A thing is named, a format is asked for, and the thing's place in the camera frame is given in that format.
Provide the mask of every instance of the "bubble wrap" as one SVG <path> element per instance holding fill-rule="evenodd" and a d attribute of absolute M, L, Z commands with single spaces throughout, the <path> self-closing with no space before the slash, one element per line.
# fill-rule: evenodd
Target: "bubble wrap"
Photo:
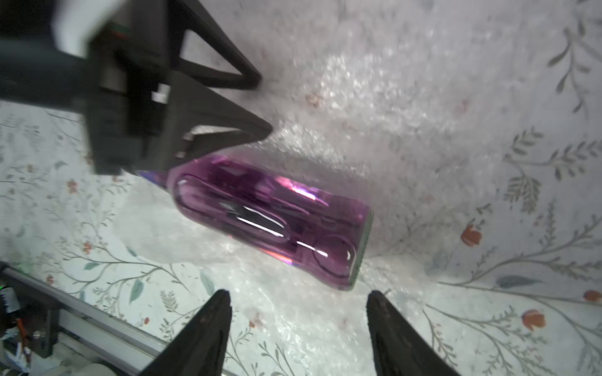
<path fill-rule="evenodd" d="M 455 306 L 464 294 L 440 293 L 437 281 L 452 259 L 460 265 L 468 257 L 466 268 L 474 265 L 472 254 L 459 253 L 466 252 L 460 234 L 475 207 L 501 202 L 507 170 L 500 161 L 512 137 L 531 126 L 553 132 L 559 123 L 574 121 L 570 105 L 559 105 L 563 99 L 554 92 L 558 77 L 546 71 L 563 48 L 562 28 L 572 20 L 573 5 L 203 4 L 264 75 L 257 91 L 217 91 L 275 127 L 260 143 L 224 152 L 367 202 L 375 217 L 361 276 L 353 291 L 328 288 L 187 220 L 167 193 L 141 179 L 116 219 L 116 231 L 148 259 L 210 270 L 241 314 L 260 317 L 262 335 L 283 344 L 306 374 L 371 375 L 368 293 L 387 291 L 430 341 L 422 309 L 428 299 Z M 183 56 L 232 70 L 196 35 L 187 36 Z M 589 119 L 599 118 L 599 108 L 589 112 Z M 579 126 L 584 134 L 596 129 L 583 119 Z M 503 229 L 497 236 L 507 237 Z M 259 358 L 241 351 L 250 362 Z M 226 368 L 242 373 L 233 363 Z"/>

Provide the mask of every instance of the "purple glass bottle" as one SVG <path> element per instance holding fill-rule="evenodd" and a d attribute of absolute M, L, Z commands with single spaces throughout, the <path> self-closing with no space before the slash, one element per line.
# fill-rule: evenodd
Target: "purple glass bottle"
<path fill-rule="evenodd" d="M 171 169 L 165 188 L 189 219 L 258 247 L 329 286 L 353 288 L 372 223 L 363 202 L 221 155 Z"/>

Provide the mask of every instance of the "black mount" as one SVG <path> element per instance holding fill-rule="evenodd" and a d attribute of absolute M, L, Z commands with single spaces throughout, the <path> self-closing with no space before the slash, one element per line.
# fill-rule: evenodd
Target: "black mount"
<path fill-rule="evenodd" d="M 90 42 L 87 59 L 55 48 L 49 27 L 54 5 L 3 0 L 0 96 L 82 112 L 96 173 L 168 170 L 272 131 L 265 120 L 207 88 L 254 89 L 261 74 L 198 0 L 132 0 L 126 31 L 107 25 Z M 180 58 L 188 29 L 240 74 Z M 160 84 L 170 87 L 167 102 L 154 100 Z M 193 135 L 196 125 L 228 130 Z"/>
<path fill-rule="evenodd" d="M 230 294 L 218 290 L 138 376 L 220 376 L 231 321 Z"/>
<path fill-rule="evenodd" d="M 382 292 L 368 295 L 366 311 L 378 376 L 459 376 Z"/>

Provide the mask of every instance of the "table surface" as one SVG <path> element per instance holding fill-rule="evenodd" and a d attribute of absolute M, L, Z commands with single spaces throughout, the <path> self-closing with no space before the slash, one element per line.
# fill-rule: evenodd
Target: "table surface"
<path fill-rule="evenodd" d="M 602 4 L 207 0 L 264 74 L 220 93 L 276 128 L 240 158 L 375 219 L 335 291 L 96 176 L 82 119 L 0 107 L 2 259 L 169 341 L 231 292 L 225 368 L 371 375 L 386 296 L 462 375 L 602 374 Z M 186 58 L 227 63 L 195 35 Z"/>

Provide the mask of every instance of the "red wire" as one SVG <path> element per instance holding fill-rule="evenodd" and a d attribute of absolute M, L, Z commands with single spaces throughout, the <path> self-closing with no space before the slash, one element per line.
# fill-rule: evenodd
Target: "red wire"
<path fill-rule="evenodd" d="M 25 352 L 25 347 L 27 346 L 27 332 L 25 331 L 25 326 L 23 326 L 23 320 L 21 320 L 20 318 L 17 319 L 17 326 L 19 327 L 19 333 L 21 334 L 21 342 L 23 343 L 23 353 L 25 354 L 27 363 L 30 363 L 31 355 Z"/>

